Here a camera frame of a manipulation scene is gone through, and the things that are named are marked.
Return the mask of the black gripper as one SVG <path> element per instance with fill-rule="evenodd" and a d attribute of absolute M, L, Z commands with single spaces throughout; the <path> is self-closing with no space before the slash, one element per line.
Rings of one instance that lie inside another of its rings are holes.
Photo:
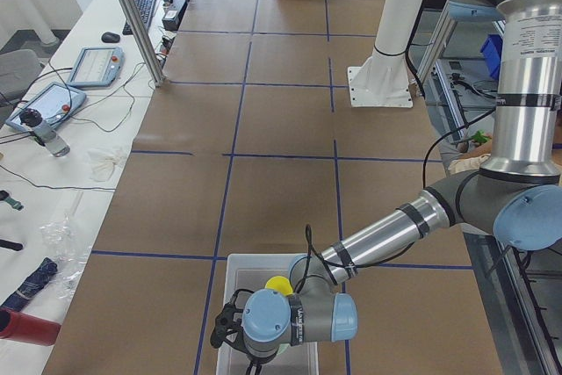
<path fill-rule="evenodd" d="M 275 358 L 275 352 L 264 356 L 257 356 L 247 351 L 245 355 L 249 360 L 249 366 L 245 371 L 245 375 L 260 375 L 263 365 L 268 364 Z"/>

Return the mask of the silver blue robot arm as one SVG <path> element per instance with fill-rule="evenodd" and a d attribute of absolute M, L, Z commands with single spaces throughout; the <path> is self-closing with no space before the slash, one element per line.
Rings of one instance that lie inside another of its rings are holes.
<path fill-rule="evenodd" d="M 425 185 L 416 200 L 329 248 L 297 256 L 287 275 L 290 294 L 254 292 L 234 342 L 249 372 L 259 373 L 284 345 L 354 337 L 355 303 L 335 287 L 435 229 L 468 223 L 522 250 L 560 238 L 553 211 L 560 173 L 551 151 L 561 106 L 561 0 L 450 0 L 450 11 L 506 22 L 490 156 L 477 169 Z"/>

